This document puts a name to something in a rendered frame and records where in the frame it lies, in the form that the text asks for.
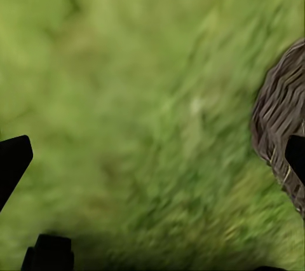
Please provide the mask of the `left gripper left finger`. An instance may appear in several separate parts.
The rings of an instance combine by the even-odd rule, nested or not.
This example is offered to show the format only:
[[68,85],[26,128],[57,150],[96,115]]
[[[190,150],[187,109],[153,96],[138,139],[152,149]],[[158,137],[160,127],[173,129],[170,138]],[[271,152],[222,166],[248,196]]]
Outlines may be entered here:
[[0,211],[33,159],[28,135],[0,142]]

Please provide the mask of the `wicker basket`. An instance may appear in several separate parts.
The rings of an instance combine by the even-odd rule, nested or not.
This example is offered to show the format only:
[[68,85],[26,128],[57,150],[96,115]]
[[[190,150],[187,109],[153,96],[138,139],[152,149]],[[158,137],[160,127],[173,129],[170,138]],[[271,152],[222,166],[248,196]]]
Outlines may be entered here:
[[305,186],[285,158],[290,135],[305,137],[305,38],[268,71],[252,110],[250,131],[256,153],[305,221]]

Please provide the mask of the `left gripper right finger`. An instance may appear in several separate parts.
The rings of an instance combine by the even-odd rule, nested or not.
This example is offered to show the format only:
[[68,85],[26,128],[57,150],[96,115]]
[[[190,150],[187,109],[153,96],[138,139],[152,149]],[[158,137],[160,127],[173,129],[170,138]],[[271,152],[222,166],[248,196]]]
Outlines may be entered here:
[[285,158],[305,186],[305,137],[290,135]]

